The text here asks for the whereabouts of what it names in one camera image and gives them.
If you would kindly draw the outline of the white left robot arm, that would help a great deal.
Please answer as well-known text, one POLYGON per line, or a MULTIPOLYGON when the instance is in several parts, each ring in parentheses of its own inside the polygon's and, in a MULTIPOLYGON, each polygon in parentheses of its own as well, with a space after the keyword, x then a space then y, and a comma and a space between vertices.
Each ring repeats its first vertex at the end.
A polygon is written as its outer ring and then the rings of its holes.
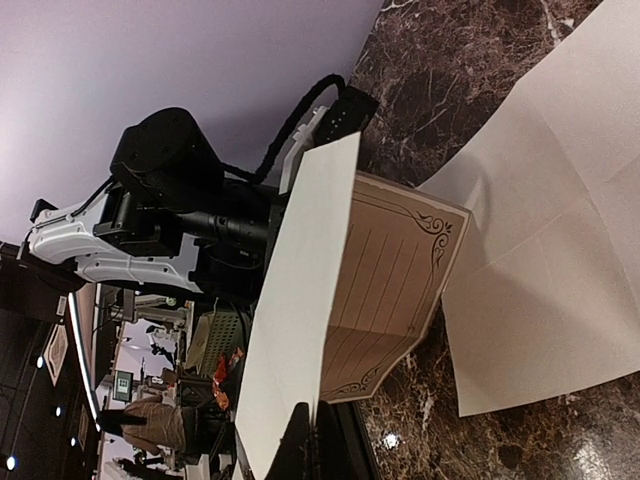
POLYGON ((122 134, 107 180, 84 202, 38 201, 17 258, 58 288, 88 283, 250 303, 261 290, 280 151, 254 171, 223 163, 185 109, 122 134))

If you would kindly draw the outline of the white letter sheet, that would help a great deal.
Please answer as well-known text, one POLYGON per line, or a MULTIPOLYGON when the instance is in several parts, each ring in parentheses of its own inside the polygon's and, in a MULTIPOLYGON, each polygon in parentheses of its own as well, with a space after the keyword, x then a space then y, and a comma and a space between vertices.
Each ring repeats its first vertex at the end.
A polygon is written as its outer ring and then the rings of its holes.
POLYGON ((427 335, 468 210, 361 173, 358 134, 306 152, 267 268, 235 428, 265 479, 294 407, 370 398, 427 335))

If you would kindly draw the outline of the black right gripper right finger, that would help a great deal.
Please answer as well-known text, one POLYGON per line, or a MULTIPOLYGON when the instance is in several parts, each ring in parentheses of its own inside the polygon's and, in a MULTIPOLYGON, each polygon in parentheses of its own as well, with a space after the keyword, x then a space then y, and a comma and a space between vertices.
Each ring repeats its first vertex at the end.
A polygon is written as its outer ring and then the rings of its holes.
POLYGON ((321 402, 317 434, 318 479, 378 478, 377 462, 357 402, 321 402))

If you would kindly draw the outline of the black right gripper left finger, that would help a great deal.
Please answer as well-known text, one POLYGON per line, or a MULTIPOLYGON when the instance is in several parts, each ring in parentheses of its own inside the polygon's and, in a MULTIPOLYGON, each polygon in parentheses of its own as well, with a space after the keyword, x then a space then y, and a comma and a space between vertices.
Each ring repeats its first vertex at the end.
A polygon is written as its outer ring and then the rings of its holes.
POLYGON ((280 440, 266 480, 312 480, 317 477, 317 429, 308 403, 298 403, 280 440))

